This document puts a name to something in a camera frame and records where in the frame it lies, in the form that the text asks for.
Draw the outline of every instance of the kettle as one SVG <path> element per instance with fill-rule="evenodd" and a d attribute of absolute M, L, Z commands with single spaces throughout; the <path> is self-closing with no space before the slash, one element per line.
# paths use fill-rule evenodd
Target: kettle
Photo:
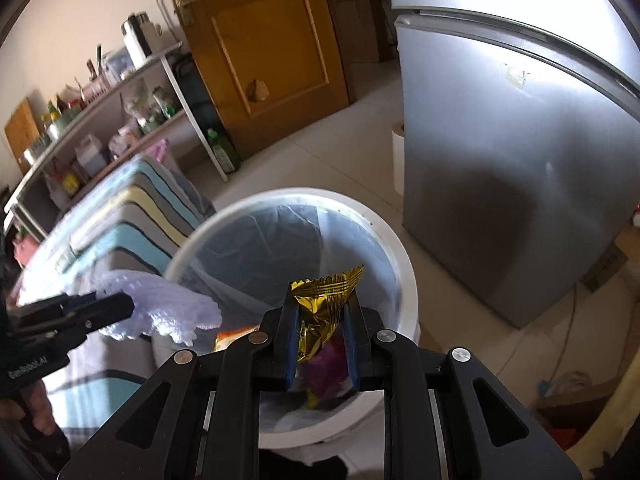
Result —
<path fill-rule="evenodd" d="M 133 66 L 139 69 L 146 63 L 146 59 L 163 50 L 160 25 L 154 25 L 146 12 L 132 14 L 120 27 L 124 36 L 124 45 L 133 61 Z"/>

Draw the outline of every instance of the white trash bin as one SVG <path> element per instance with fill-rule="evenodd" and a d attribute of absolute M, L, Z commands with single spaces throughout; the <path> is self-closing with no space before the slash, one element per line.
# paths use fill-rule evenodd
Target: white trash bin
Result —
<path fill-rule="evenodd" d="M 378 310 L 386 327 L 417 342 L 417 288 L 402 243 L 371 209 L 331 191 L 279 189 L 223 209 L 188 238 L 164 276 L 212 296 L 222 311 L 220 330 L 232 330 L 259 324 L 266 310 L 281 306 L 290 281 L 360 264 L 365 266 L 356 288 L 360 303 Z M 215 331 L 202 337 L 208 348 L 210 332 Z M 158 338 L 154 345 L 160 361 L 174 350 L 166 343 L 162 348 Z M 312 461 L 322 455 L 320 449 L 316 455 L 296 455 L 292 448 L 308 450 L 332 440 L 335 447 L 334 439 L 379 409 L 382 400 L 382 391 L 363 392 L 321 411 L 301 406 L 299 396 L 268 394 L 260 403 L 259 445 Z"/>

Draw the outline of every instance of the white tile floor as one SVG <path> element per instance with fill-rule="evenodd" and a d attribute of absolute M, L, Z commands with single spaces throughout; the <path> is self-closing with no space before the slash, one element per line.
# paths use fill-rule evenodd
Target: white tile floor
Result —
<path fill-rule="evenodd" d="M 354 67 L 358 101 L 246 161 L 224 184 L 210 163 L 187 176 L 220 209 L 260 191 L 320 187 L 351 196 L 378 213 L 402 240 L 418 283 L 422 325 L 444 349 L 474 352 L 526 406 L 538 396 L 561 352 L 572 294 L 535 322 L 517 330 L 499 319 L 450 277 L 402 227 L 402 197 L 393 188 L 390 127 L 402 119 L 396 62 Z M 617 371 L 635 305 L 625 282 L 614 277 L 594 294 L 578 286 L 577 314 L 558 376 L 587 372 L 594 383 Z M 383 418 L 367 421 L 365 442 L 344 450 L 354 478 L 382 478 Z"/>

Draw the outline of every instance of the wooden door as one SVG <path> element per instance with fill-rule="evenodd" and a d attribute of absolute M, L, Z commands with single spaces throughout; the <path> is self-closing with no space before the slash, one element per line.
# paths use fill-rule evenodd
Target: wooden door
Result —
<path fill-rule="evenodd" d="M 342 63 L 391 59 L 382 0 L 329 0 Z"/>
<path fill-rule="evenodd" d="M 4 125 L 4 134 L 9 142 L 9 147 L 11 147 L 11 152 L 18 162 L 20 171 L 22 174 L 27 173 L 30 166 L 26 162 L 21 162 L 20 156 L 40 136 L 27 98 L 20 102 L 11 118 Z"/>
<path fill-rule="evenodd" d="M 348 105 L 326 0 L 197 0 L 182 26 L 244 158 Z"/>

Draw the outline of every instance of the bed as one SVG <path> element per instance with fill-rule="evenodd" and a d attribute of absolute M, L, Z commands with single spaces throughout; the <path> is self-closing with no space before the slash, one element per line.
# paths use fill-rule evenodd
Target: bed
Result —
<path fill-rule="evenodd" d="M 162 275 L 173 254 L 213 214 L 181 174 L 148 155 L 118 168 L 56 225 L 22 276 L 18 304 L 61 292 L 85 294 L 109 270 Z M 149 340 L 116 341 L 92 333 L 70 364 L 44 381 L 54 417 L 79 446 L 156 369 Z"/>

